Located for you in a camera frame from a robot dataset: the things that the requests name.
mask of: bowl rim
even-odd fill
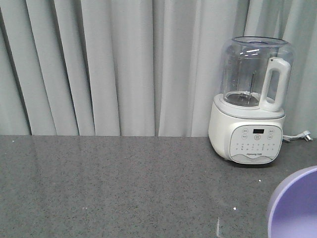
[[[270,201],[268,203],[267,207],[267,234],[268,238],[271,238],[272,235],[272,221],[273,221],[273,216],[275,214],[275,210],[277,205],[279,204],[281,198],[284,196],[285,192],[293,185],[295,184],[298,180],[302,179],[303,177],[317,172],[317,166],[311,166],[307,167],[301,170],[298,170],[288,177],[286,177],[274,190]]]

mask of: white cord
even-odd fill
[[[286,142],[290,142],[295,139],[305,139],[306,141],[312,141],[313,139],[310,136],[311,132],[309,130],[305,130],[298,135],[283,135],[283,140]]]

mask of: white handle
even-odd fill
[[[267,100],[267,93],[269,84],[271,82],[273,71],[279,72],[277,91],[275,95],[275,101],[270,103]],[[283,104],[285,93],[287,90],[287,82],[289,74],[291,71],[291,65],[289,62],[283,60],[282,58],[272,57],[268,60],[267,69],[265,73],[263,89],[261,93],[261,98],[259,102],[259,107],[263,110],[276,112],[278,111]]]

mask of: white blender base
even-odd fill
[[[283,139],[285,116],[278,119],[240,119],[222,113],[213,103],[208,134],[218,155],[240,164],[273,161]]]

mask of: gray granite countertop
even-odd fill
[[[0,237],[265,238],[272,192],[316,145],[244,166],[204,137],[0,136]]]

